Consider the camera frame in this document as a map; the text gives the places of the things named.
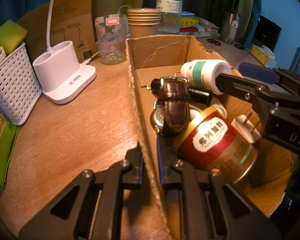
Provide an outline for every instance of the bottle label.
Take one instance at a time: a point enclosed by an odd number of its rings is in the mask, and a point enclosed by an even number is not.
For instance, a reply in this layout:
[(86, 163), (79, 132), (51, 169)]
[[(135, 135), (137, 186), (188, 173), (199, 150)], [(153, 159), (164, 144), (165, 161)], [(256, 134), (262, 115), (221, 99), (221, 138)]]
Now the bottle label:
[(196, 86), (202, 87), (203, 86), (203, 75), (201, 76), (201, 71), (206, 62), (205, 61), (199, 61), (194, 65), (193, 71), (192, 71), (192, 78)]
[(192, 139), (194, 148), (199, 152), (206, 153), (221, 141), (227, 130), (226, 123), (218, 117), (202, 122), (197, 127), (198, 132)]
[(157, 0), (157, 9), (162, 12), (181, 13), (182, 2), (175, 0)]

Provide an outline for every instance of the white plastic basket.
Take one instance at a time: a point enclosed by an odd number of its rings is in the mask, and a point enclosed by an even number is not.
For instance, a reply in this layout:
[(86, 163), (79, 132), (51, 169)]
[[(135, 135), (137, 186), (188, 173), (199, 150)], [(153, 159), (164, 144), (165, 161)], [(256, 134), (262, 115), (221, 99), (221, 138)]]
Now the white plastic basket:
[(0, 63), (0, 108), (16, 125), (28, 119), (42, 93), (25, 46), (23, 42)]

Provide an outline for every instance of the brown leather watch strap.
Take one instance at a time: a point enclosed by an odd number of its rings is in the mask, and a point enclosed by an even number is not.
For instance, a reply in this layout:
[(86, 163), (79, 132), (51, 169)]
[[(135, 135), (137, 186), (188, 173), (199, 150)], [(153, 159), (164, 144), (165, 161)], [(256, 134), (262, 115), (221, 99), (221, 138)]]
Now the brown leather watch strap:
[(189, 121), (189, 100), (190, 94), (186, 81), (182, 79), (163, 80), (163, 136), (177, 136), (187, 127)]

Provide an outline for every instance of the red label sticker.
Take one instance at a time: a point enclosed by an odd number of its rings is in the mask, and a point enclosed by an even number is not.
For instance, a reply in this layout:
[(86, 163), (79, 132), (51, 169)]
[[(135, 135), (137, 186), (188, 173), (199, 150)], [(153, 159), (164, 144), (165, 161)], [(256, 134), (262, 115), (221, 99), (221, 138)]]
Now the red label sticker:
[(116, 25), (119, 24), (119, 17), (112, 17), (112, 18), (107, 18), (106, 19), (106, 25)]
[[(200, 127), (204, 123), (215, 123), (215, 125)], [(210, 114), (190, 133), (181, 144), (179, 150), (180, 152), (188, 153), (186, 156), (187, 161), (193, 165), (195, 164), (195, 168), (202, 169), (217, 159), (229, 147), (236, 135), (237, 132), (231, 124), (224, 120), (216, 111)]]

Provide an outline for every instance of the red tin can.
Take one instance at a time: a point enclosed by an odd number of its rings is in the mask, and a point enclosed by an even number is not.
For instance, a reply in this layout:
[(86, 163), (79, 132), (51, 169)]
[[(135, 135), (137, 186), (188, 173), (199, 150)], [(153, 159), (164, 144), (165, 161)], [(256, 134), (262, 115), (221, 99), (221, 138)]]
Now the red tin can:
[(172, 145), (195, 168), (220, 169), (234, 183), (249, 172), (258, 156), (258, 151), (212, 106), (192, 119)]

